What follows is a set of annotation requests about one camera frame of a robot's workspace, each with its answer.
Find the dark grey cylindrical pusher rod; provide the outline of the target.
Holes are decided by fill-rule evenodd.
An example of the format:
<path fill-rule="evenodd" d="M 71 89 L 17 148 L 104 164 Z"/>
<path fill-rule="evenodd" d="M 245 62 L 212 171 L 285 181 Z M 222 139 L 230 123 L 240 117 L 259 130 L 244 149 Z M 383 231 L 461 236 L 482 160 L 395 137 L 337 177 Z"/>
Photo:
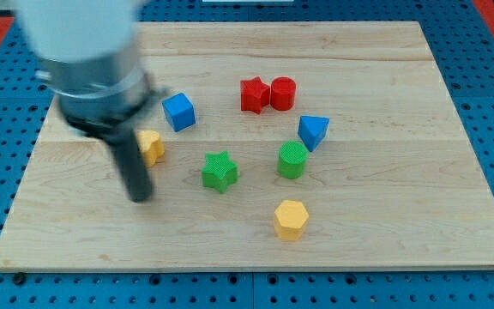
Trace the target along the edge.
<path fill-rule="evenodd" d="M 154 193 L 153 183 L 133 129 L 118 129 L 107 137 L 115 166 L 130 201 L 143 203 Z"/>

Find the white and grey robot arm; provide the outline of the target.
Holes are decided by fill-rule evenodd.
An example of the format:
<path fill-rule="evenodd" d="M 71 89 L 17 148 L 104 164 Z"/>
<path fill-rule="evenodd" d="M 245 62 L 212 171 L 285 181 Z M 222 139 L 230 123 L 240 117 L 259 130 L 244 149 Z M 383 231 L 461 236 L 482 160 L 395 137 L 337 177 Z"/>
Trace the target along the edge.
<path fill-rule="evenodd" d="M 131 201 L 154 194 L 135 127 L 169 93 L 143 67 L 130 0 L 15 0 L 15 14 L 63 120 L 110 149 Z"/>

